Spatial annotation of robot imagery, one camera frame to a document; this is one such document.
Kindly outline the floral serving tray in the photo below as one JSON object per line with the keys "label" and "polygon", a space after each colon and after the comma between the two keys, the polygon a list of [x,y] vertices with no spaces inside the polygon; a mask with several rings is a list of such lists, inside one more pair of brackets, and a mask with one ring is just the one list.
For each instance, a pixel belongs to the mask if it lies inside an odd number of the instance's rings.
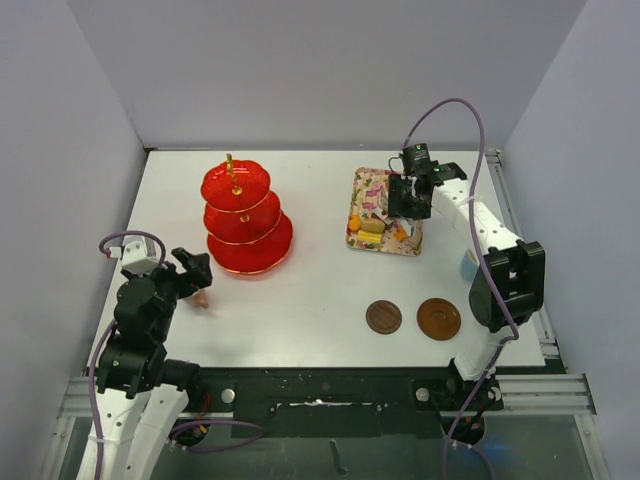
{"label": "floral serving tray", "polygon": [[390,175],[385,169],[355,171],[345,242],[351,249],[416,257],[422,251],[423,223],[390,216]]}

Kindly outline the red three-tier cake stand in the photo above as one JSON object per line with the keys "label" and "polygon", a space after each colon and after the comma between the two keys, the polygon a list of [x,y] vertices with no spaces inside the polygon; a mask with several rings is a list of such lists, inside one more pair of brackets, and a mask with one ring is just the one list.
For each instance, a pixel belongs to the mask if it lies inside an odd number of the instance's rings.
{"label": "red three-tier cake stand", "polygon": [[293,243],[293,225],[262,165],[228,153],[205,174],[200,193],[207,247],[223,269],[254,275],[284,260]]}

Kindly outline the brown saucer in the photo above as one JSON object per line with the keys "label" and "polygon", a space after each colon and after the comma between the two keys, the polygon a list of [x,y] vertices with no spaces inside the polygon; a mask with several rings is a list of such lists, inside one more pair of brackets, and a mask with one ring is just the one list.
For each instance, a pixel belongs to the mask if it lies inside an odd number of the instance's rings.
{"label": "brown saucer", "polygon": [[421,332],[432,340],[448,341],[461,328],[461,315],[448,300],[431,298],[418,308],[416,321]]}

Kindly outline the metal tongs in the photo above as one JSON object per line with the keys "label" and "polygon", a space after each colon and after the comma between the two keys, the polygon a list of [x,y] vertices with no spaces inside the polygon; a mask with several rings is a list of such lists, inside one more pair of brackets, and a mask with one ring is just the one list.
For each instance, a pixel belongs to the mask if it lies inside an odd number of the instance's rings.
{"label": "metal tongs", "polygon": [[412,223],[411,219],[406,219],[404,217],[399,217],[395,219],[396,231],[399,227],[403,228],[409,237],[414,235],[415,225]]}

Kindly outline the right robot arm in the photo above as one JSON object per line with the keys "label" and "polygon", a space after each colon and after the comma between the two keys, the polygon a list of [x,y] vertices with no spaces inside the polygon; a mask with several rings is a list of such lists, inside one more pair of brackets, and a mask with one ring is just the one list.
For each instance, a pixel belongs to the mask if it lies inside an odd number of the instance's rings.
{"label": "right robot arm", "polygon": [[481,396],[477,380],[494,369],[506,343],[544,300],[546,254],[540,243],[526,242],[509,230],[476,193],[454,162],[433,160],[425,144],[401,150],[402,171],[389,179],[388,212],[393,218],[426,220],[433,211],[445,217],[478,262],[468,294],[471,313],[485,332],[456,354],[459,374],[445,384],[448,402],[469,408]]}

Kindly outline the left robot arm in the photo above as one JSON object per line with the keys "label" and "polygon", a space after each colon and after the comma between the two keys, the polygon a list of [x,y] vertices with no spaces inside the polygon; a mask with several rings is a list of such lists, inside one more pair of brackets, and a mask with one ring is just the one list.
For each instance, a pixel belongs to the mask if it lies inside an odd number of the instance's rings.
{"label": "left robot arm", "polygon": [[178,247],[173,262],[123,265],[109,326],[89,363],[93,425],[80,479],[148,479],[182,411],[200,405],[195,363],[170,360],[165,342],[178,303],[211,286],[206,253]]}

